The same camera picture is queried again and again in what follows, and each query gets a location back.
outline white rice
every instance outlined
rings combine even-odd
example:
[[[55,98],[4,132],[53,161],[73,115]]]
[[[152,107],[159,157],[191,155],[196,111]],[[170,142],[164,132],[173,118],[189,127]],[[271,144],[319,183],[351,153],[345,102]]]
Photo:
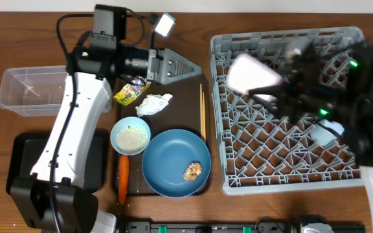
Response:
[[[137,153],[148,144],[148,136],[141,128],[129,126],[117,135],[117,146],[125,153]]]

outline chopsticks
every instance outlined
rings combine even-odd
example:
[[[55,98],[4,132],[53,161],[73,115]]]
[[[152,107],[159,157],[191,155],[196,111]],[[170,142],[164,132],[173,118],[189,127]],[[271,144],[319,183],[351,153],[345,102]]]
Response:
[[[202,84],[199,85],[199,112],[201,113],[201,138],[207,142],[207,127],[205,125],[205,93],[202,91]]]

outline yellow snack packet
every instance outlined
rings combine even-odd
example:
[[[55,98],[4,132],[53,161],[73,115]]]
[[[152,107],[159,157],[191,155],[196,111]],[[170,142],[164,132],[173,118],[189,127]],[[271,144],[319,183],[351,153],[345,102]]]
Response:
[[[143,87],[126,84],[113,98],[123,106],[127,106],[136,100],[149,86],[150,82],[147,82]]]

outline carrot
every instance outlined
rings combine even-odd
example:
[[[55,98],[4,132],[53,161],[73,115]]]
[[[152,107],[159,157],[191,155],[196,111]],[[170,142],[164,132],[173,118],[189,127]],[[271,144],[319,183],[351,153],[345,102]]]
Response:
[[[119,202],[124,204],[129,181],[129,157],[121,155],[119,159]]]

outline bowl of rice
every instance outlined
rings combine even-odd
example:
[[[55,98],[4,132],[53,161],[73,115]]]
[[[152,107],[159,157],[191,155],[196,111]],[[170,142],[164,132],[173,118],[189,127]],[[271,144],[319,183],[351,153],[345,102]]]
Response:
[[[150,140],[150,128],[139,117],[119,120],[110,133],[113,148],[122,155],[136,155],[142,152]]]

